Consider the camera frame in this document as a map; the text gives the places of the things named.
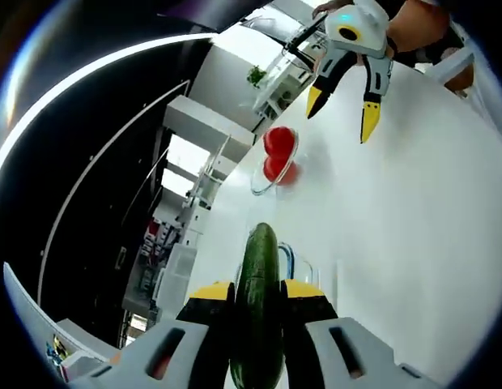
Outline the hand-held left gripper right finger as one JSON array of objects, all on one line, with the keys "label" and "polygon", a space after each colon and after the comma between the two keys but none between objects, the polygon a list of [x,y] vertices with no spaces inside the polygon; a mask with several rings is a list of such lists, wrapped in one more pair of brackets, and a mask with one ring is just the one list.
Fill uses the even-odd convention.
[{"label": "hand-held left gripper right finger", "polygon": [[298,280],[281,282],[283,349],[290,388],[432,388],[353,318],[339,318],[325,294]]}]

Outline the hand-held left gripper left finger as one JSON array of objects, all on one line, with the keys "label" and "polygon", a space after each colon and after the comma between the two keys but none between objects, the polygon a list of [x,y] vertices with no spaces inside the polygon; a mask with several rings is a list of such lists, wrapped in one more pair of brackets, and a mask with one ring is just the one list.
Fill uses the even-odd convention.
[{"label": "hand-held left gripper left finger", "polygon": [[194,292],[175,318],[164,318],[113,361],[74,381],[76,388],[222,388],[229,363],[235,285]]}]

